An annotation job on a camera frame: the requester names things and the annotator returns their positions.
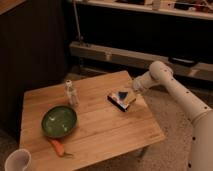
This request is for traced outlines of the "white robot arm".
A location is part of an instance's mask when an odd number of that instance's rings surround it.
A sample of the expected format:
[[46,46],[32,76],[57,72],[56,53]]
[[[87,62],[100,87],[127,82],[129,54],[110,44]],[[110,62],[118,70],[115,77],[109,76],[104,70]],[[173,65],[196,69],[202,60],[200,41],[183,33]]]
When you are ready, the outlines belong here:
[[144,93],[158,85],[174,98],[193,126],[187,171],[213,171],[213,108],[177,81],[173,70],[161,61],[152,62],[149,70],[134,78],[129,88]]

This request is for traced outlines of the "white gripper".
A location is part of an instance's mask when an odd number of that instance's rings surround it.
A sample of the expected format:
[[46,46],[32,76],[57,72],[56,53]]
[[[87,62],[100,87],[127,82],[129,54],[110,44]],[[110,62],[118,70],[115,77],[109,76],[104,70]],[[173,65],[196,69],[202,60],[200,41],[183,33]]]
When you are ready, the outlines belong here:
[[[156,86],[157,82],[151,77],[150,72],[146,72],[141,76],[138,76],[133,79],[132,87],[134,91],[144,93],[149,88]],[[117,92],[128,92],[128,93],[134,93],[131,87],[119,87]],[[128,95],[125,99],[125,104],[130,105],[136,100],[135,95]]]

